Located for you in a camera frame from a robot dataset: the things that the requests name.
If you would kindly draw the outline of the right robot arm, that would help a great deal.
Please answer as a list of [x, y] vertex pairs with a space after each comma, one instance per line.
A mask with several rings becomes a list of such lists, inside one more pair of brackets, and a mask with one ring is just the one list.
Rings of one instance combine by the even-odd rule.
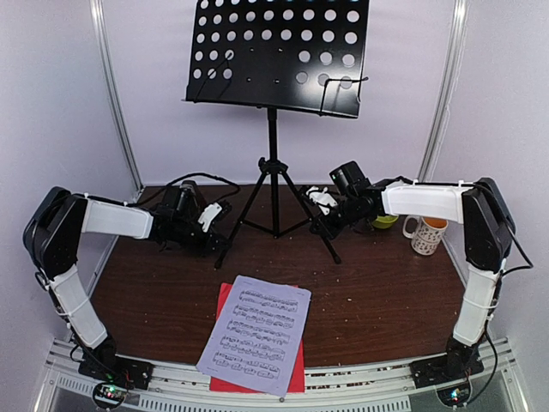
[[473, 364], [474, 350], [509, 274], [506, 259], [519, 245], [516, 225], [498, 185], [491, 178], [473, 183], [425, 183], [402, 176], [372, 183], [355, 161], [329, 176], [338, 190], [337, 198], [316, 186], [303, 190], [305, 199], [320, 209], [311, 232], [326, 239], [335, 239], [344, 227], [360, 220], [374, 221], [385, 215], [437, 218], [462, 225], [468, 281], [459, 318], [439, 363], [445, 378], [459, 378]]

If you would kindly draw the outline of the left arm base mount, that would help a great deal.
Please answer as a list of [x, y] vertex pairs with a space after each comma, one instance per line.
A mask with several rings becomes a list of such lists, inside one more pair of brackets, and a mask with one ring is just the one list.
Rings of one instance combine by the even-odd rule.
[[78, 373], [98, 380], [92, 389], [92, 400], [101, 409], [115, 409], [122, 405], [130, 391], [146, 390], [154, 366], [146, 361], [117, 357], [112, 370], [84, 360]]

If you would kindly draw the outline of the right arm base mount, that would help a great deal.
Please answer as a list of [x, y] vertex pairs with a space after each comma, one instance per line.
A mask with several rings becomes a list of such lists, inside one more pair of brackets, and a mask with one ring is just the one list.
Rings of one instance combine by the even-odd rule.
[[442, 405], [451, 408], [465, 406], [473, 398], [471, 377], [484, 371], [481, 360], [473, 360], [466, 366], [452, 364], [447, 355], [416, 360], [410, 364], [417, 389], [436, 387], [437, 398]]

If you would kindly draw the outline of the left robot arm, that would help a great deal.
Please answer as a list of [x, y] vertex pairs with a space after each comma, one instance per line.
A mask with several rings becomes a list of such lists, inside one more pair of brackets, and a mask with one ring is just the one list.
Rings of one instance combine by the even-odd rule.
[[226, 197], [207, 202], [193, 178], [184, 175], [162, 187], [156, 204], [149, 198], [127, 203], [55, 186], [25, 228], [23, 244], [37, 269], [37, 281], [73, 331], [85, 360], [105, 381], [118, 379], [124, 364], [81, 284], [77, 269], [81, 235], [173, 243], [200, 256], [226, 249], [230, 242], [214, 225], [232, 206]]

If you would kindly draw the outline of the black music stand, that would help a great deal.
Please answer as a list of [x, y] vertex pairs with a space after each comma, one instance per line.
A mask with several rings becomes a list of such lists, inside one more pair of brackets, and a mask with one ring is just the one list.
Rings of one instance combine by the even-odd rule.
[[279, 181], [307, 203], [278, 158], [277, 113], [357, 118], [368, 25], [367, 1], [199, 1], [185, 99], [266, 109], [272, 226], [280, 229]]

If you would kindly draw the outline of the white sheet music page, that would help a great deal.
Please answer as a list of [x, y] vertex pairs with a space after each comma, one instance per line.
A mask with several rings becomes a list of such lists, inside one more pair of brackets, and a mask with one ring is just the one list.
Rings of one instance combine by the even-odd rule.
[[305, 330], [311, 291], [237, 276], [196, 369], [284, 397]]

